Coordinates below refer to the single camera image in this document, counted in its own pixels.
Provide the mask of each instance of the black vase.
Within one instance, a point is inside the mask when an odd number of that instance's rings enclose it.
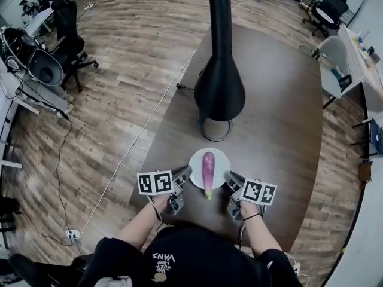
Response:
[[[245,89],[232,56],[230,0],[210,0],[212,56],[194,88],[200,115],[230,121],[244,108]]]

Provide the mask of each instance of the power strip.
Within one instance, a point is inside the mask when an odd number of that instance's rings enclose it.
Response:
[[[79,239],[80,238],[80,231],[79,230],[66,230],[65,231],[67,238],[69,239]]]

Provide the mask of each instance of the desk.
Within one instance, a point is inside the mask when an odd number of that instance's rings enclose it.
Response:
[[[34,33],[43,25],[48,32],[52,32],[51,29],[46,25],[45,21],[53,14],[53,10],[51,8],[47,8],[46,10],[38,13],[34,20],[30,22],[24,30],[28,33],[28,35],[33,36]]]
[[[383,111],[383,85],[375,65],[366,64],[360,55],[360,47],[354,41],[356,34],[341,25],[338,31],[339,38],[347,47],[348,66],[352,76],[352,84],[342,94],[349,92],[359,83],[363,84],[369,117]]]
[[[217,148],[234,172],[278,185],[265,223],[284,251],[302,225],[317,175],[322,135],[322,86],[318,61],[277,39],[233,25],[233,58],[246,89],[243,111],[224,141],[210,142],[197,129],[197,106],[188,90],[177,90],[159,126],[142,172],[186,165],[202,148]],[[211,56],[211,32],[204,36],[181,84],[193,88]],[[229,196],[222,186],[208,201],[187,181],[185,206],[176,217],[236,242],[238,224],[226,212]],[[147,198],[135,186],[130,203],[142,209]]]

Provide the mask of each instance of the office chair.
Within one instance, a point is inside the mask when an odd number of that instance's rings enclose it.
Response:
[[[340,98],[342,92],[352,83],[346,45],[339,37],[330,36],[315,49],[306,45],[299,45],[298,50],[317,60],[321,58],[319,66],[322,90],[329,96],[329,101],[323,106],[325,109]]]
[[[98,62],[91,60],[86,62],[86,52],[83,51],[85,42],[77,34],[76,17],[77,5],[72,0],[54,0],[51,5],[54,15],[54,23],[57,29],[57,44],[56,47],[49,53],[60,63],[65,77],[62,82],[62,87],[73,75],[76,81],[77,90],[79,93],[83,88],[78,80],[78,70],[89,65],[95,68],[99,66]]]
[[[340,25],[340,17],[348,10],[347,0],[322,0],[318,5],[314,5],[312,15],[314,15],[319,23],[314,21],[310,16],[309,19],[303,19],[303,23],[309,22],[316,26],[312,36],[315,36],[317,30],[320,30],[325,37],[329,37],[328,28],[338,30]]]
[[[12,255],[8,262],[17,277],[30,287],[67,287],[77,286],[91,257],[92,254],[76,257],[69,266],[33,262],[21,254]]]

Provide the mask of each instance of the purple eggplant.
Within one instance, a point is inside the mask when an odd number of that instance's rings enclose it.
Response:
[[[214,167],[214,154],[212,152],[206,152],[202,157],[202,179],[208,200],[211,200],[213,194]]]

